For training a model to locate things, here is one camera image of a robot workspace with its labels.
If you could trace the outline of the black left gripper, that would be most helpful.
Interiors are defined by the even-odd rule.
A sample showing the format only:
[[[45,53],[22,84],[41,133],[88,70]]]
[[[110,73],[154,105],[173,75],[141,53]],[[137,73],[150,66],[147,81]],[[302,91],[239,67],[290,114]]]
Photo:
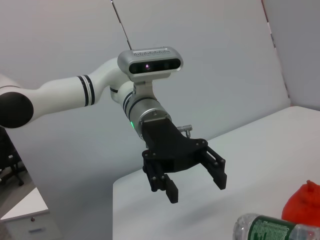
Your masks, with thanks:
[[[168,118],[142,124],[142,137],[148,149],[142,153],[143,172],[152,192],[165,191],[176,204],[179,190],[166,173],[176,173],[201,163],[220,190],[227,185],[226,160],[208,146],[202,138],[184,136]]]

